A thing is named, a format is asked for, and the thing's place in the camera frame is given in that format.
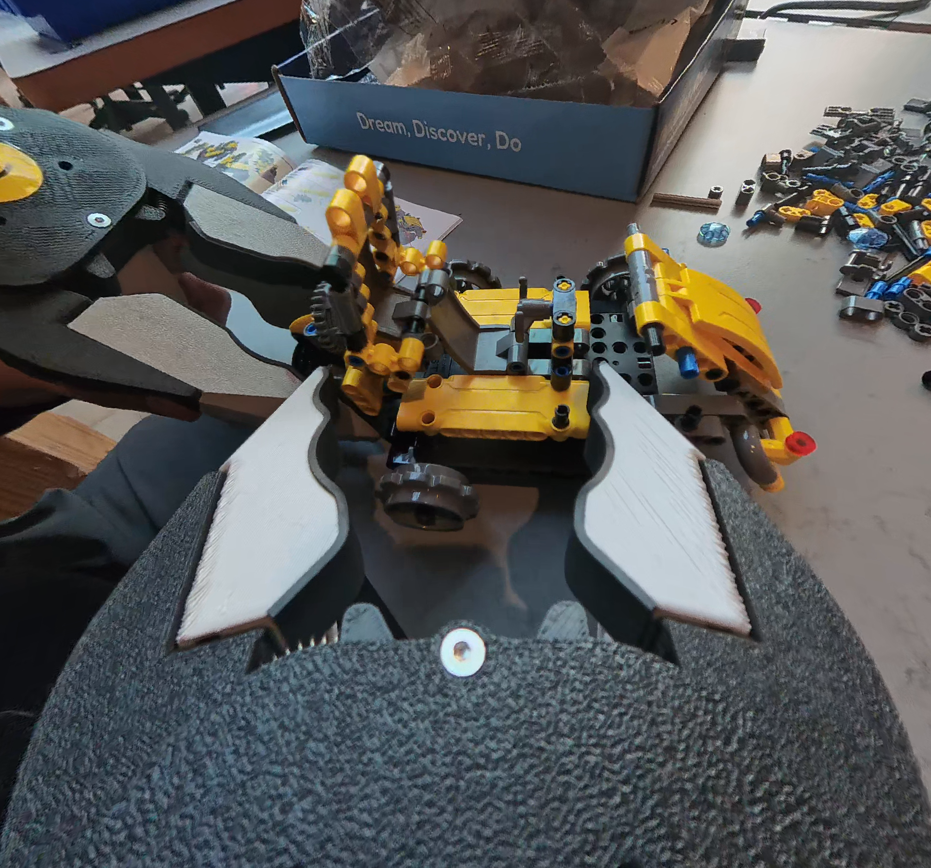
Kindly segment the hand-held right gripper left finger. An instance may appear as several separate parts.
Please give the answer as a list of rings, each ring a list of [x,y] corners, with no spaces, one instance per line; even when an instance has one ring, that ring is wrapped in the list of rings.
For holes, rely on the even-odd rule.
[[[362,557],[335,481],[335,404],[321,367],[223,466],[178,648],[253,629],[277,649],[306,647],[355,599]]]

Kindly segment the yellow grey toy excavator arm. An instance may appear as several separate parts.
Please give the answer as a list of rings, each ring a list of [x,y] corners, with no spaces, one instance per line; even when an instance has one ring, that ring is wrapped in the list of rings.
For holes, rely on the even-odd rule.
[[[330,366],[343,399],[376,417],[441,350],[432,313],[449,295],[443,241],[424,252],[400,242],[385,164],[355,155],[325,211],[331,248],[309,313],[292,322],[292,363],[308,374]]]

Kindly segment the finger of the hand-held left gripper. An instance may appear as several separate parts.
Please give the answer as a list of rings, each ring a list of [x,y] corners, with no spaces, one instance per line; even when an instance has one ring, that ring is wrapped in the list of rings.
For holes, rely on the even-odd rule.
[[[68,326],[193,386],[201,411],[227,421],[262,423],[301,383],[286,366],[246,350],[226,327],[161,293],[102,297]]]
[[[192,186],[180,207],[191,253],[204,267],[268,286],[343,285],[340,270],[326,265],[331,247],[266,202],[255,207]]]

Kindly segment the yellow black toy vehicle chassis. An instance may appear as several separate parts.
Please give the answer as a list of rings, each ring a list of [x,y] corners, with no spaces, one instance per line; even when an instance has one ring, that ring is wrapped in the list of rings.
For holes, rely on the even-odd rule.
[[[395,524],[457,531],[479,512],[467,473],[580,475],[596,379],[617,376],[690,442],[731,443],[753,483],[817,450],[792,425],[783,379],[747,297],[661,250],[632,225],[581,285],[495,287],[449,266],[418,284],[439,355],[423,360],[391,422],[376,495]]]

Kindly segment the person's left hand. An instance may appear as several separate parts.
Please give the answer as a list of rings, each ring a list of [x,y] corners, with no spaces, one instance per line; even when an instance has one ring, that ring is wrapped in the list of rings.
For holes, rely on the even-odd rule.
[[[213,283],[201,280],[190,272],[177,276],[186,303],[199,314],[220,326],[226,326],[232,307],[230,292]]]

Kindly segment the crumpled clear plastic bags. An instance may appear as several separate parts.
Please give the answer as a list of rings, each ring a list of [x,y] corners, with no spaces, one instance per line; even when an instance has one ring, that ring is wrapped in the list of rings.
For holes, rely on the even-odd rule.
[[[718,0],[302,0],[315,79],[652,107]]]

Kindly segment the dark blue cardboard box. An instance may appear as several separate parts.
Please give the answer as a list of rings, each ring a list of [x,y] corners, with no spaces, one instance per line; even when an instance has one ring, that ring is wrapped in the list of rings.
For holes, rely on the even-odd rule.
[[[375,159],[625,201],[654,182],[724,65],[749,0],[718,0],[652,107],[315,79],[305,51],[273,69],[302,138]]]

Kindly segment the black wheeled chair base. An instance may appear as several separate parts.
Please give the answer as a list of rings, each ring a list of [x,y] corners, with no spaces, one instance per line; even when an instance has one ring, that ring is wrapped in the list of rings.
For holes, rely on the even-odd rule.
[[[192,100],[202,116],[209,116],[226,108],[217,85],[203,80],[193,80],[176,91],[154,82],[137,83],[123,87],[126,99],[114,99],[104,95],[91,102],[94,116],[89,126],[92,129],[108,129],[113,132],[132,130],[149,118],[165,120],[173,130],[191,123],[191,117],[181,108],[188,98]]]

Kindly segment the brown edged side table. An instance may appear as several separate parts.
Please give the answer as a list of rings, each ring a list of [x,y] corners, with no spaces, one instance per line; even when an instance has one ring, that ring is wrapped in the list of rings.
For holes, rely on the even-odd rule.
[[[62,112],[296,20],[301,0],[187,0],[57,49],[2,15],[2,69],[18,96]]]

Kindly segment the grey desk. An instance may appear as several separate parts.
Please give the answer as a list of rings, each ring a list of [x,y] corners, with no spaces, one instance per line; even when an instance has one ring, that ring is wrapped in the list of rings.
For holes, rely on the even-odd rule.
[[[504,285],[519,275],[580,280],[620,251],[636,219],[661,248],[762,306],[782,395],[814,455],[784,469],[785,489],[748,489],[842,606],[873,656],[929,783],[929,344],[890,324],[840,321],[843,247],[787,228],[744,229],[738,184],[766,151],[799,148],[826,106],[900,107],[929,95],[929,35],[769,23],[756,64],[728,67],[655,182],[699,195],[721,186],[730,229],[696,240],[702,218],[393,161],[398,195],[462,219],[452,257],[481,261]],[[405,634],[455,619],[528,636],[571,597],[563,571],[577,485],[481,486],[478,518],[456,534],[399,528],[371,490],[384,467],[372,443],[348,443],[339,482],[369,580]]]

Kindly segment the pile of small toy parts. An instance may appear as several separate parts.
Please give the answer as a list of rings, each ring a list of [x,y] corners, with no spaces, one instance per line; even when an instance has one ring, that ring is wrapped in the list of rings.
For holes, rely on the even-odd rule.
[[[888,321],[930,342],[930,102],[828,106],[798,150],[765,153],[741,183],[747,232],[771,226],[844,250],[839,319]]]

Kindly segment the toy instruction booklet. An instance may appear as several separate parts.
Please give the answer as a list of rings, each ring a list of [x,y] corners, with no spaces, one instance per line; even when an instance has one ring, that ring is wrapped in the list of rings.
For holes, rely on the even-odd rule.
[[[233,137],[201,131],[178,147],[176,153],[216,168],[245,184],[253,192],[292,215],[303,228],[327,241],[325,210],[333,193],[343,186],[343,171],[321,160],[302,163],[290,159],[278,146],[250,137]],[[426,253],[433,241],[447,241],[462,219],[395,196],[402,250]]]

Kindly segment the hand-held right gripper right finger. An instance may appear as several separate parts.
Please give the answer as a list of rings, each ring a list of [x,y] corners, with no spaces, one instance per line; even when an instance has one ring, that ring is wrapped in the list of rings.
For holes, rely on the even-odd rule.
[[[583,550],[647,618],[750,637],[704,455],[607,363],[589,399],[592,475],[574,512]]]

